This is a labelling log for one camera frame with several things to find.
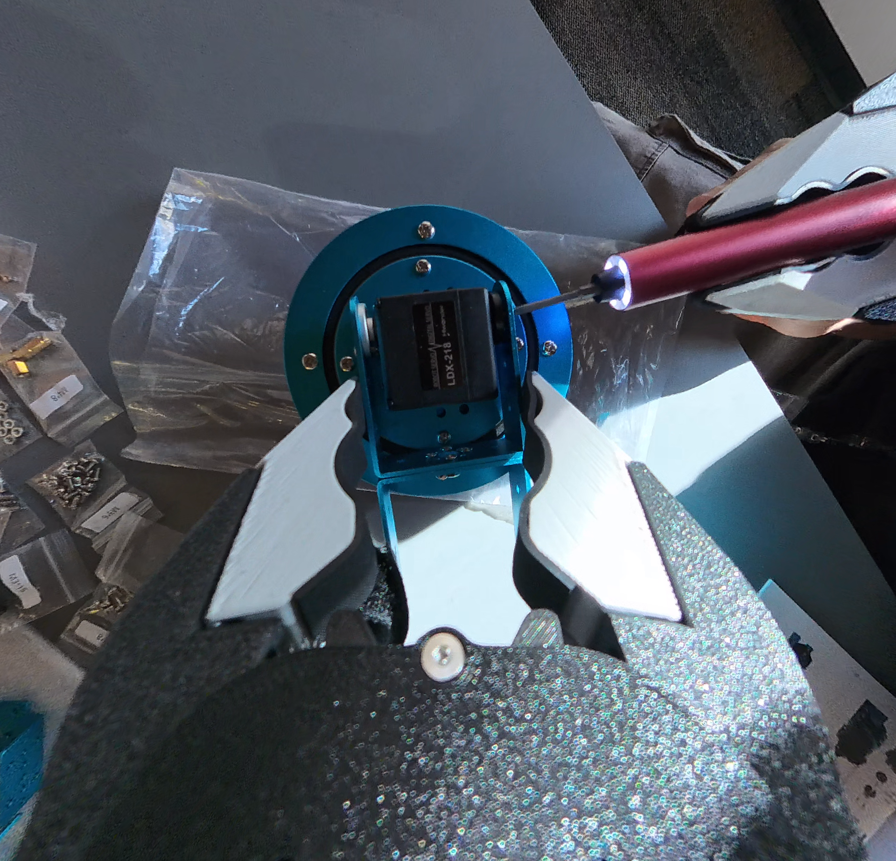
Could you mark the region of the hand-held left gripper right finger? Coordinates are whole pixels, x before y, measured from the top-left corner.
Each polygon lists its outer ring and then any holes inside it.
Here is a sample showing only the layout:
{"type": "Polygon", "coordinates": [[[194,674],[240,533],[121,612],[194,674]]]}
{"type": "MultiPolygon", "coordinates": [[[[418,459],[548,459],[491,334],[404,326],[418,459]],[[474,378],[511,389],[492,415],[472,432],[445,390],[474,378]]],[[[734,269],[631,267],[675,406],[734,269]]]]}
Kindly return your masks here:
{"type": "Polygon", "coordinates": [[[523,467],[514,587],[561,643],[624,659],[613,617],[686,617],[635,485],[633,461],[543,376],[521,393],[523,467]]]}

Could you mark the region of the printed paper sheet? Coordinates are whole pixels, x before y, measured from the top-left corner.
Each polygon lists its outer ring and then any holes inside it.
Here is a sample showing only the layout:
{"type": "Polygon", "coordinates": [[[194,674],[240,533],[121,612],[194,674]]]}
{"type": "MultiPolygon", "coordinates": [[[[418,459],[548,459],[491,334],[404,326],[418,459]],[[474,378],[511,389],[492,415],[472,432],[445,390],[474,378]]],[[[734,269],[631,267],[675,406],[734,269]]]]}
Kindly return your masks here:
{"type": "Polygon", "coordinates": [[[894,859],[894,696],[774,581],[768,580],[759,596],[788,638],[821,709],[868,857],[894,859]]]}

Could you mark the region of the red electric screwdriver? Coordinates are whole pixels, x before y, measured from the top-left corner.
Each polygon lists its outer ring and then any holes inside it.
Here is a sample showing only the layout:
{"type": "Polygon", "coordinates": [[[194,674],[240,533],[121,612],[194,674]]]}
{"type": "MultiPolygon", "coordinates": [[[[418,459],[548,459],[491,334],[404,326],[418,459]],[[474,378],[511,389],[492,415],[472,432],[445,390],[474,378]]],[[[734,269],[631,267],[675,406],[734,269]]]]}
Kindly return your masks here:
{"type": "Polygon", "coordinates": [[[514,312],[523,316],[589,300],[616,310],[641,307],[874,247],[894,233],[890,178],[613,255],[588,285],[514,312]]]}

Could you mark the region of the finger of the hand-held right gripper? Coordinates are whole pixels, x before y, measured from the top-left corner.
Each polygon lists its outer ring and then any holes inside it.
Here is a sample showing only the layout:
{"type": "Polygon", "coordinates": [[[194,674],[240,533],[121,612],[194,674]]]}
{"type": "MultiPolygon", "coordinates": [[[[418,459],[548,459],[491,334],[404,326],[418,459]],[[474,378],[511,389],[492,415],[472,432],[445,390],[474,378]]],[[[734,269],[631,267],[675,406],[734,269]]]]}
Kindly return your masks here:
{"type": "Polygon", "coordinates": [[[893,235],[895,75],[760,156],[680,235],[893,235]]]}
{"type": "Polygon", "coordinates": [[[707,292],[725,314],[774,330],[892,330],[895,240],[707,292]]]}

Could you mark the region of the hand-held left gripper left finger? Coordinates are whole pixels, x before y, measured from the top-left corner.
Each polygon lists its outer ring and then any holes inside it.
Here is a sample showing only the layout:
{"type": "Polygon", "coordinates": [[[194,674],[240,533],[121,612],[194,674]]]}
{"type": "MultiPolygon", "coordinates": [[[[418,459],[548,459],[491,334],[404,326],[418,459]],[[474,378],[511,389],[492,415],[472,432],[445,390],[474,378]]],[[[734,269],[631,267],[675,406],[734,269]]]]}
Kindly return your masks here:
{"type": "Polygon", "coordinates": [[[374,587],[376,549],[358,486],[363,398],[344,383],[269,452],[205,612],[208,625],[276,618],[298,648],[374,587]]]}

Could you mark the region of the blue toy robot arm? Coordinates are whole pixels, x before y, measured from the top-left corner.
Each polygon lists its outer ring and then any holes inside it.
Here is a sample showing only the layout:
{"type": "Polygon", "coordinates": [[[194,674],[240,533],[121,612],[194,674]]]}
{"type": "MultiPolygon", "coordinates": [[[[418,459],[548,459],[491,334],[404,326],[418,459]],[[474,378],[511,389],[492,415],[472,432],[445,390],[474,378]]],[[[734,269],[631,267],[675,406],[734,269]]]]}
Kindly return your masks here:
{"type": "Polygon", "coordinates": [[[450,206],[403,206],[333,238],[308,265],[284,335],[305,419],[345,382],[364,411],[364,480],[407,603],[408,643],[453,631],[509,643],[528,614],[513,582],[524,471],[523,385],[562,396],[573,336],[542,259],[450,206]]]}

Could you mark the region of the blue metal bracket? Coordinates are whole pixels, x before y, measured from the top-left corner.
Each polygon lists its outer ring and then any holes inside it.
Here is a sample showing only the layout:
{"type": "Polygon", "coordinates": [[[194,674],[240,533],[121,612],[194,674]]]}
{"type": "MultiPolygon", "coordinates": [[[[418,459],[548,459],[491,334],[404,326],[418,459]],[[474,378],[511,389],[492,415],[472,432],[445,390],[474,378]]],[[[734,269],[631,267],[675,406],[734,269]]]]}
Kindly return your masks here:
{"type": "Polygon", "coordinates": [[[42,786],[53,730],[23,697],[1,700],[1,859],[15,859],[42,786]]]}

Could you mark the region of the pile of small screw bags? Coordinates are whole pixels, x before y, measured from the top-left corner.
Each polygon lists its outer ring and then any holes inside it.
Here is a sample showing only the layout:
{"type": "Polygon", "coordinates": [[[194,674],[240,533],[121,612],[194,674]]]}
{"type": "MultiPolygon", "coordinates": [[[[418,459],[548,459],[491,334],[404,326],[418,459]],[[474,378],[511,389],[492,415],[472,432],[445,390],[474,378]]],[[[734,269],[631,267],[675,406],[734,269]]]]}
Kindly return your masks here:
{"type": "Polygon", "coordinates": [[[63,318],[35,309],[35,252],[2,236],[1,451],[5,463],[40,437],[56,443],[49,465],[24,481],[53,518],[40,520],[2,478],[2,611],[25,622],[76,605],[59,642],[88,657],[182,536],[91,440],[121,409],[63,335],[63,318]]]}

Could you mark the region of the grey desk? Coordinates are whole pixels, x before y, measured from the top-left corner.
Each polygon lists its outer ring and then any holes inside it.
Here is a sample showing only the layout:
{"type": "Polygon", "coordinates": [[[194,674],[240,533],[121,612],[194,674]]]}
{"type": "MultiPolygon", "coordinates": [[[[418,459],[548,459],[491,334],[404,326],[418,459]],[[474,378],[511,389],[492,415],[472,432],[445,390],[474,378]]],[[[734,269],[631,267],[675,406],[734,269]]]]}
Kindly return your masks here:
{"type": "MultiPolygon", "coordinates": [[[[2,0],[2,233],[121,401],[111,324],[172,170],[633,240],[661,218],[528,0],[2,0]]],[[[689,305],[647,464],[894,690],[894,593],[735,338],[689,305]]]]}

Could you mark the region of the clear plastic bag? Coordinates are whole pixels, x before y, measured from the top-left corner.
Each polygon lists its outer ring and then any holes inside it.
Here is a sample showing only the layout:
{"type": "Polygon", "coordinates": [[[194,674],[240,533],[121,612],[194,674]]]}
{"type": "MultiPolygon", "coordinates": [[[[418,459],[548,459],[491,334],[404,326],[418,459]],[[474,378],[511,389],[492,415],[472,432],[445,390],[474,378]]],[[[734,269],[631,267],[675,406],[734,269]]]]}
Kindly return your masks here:
{"type": "MultiPolygon", "coordinates": [[[[383,208],[175,169],[114,320],[131,461],[236,474],[298,423],[288,305],[323,248],[383,208]]],[[[644,461],[685,307],[570,310],[569,400],[644,461]]]]}

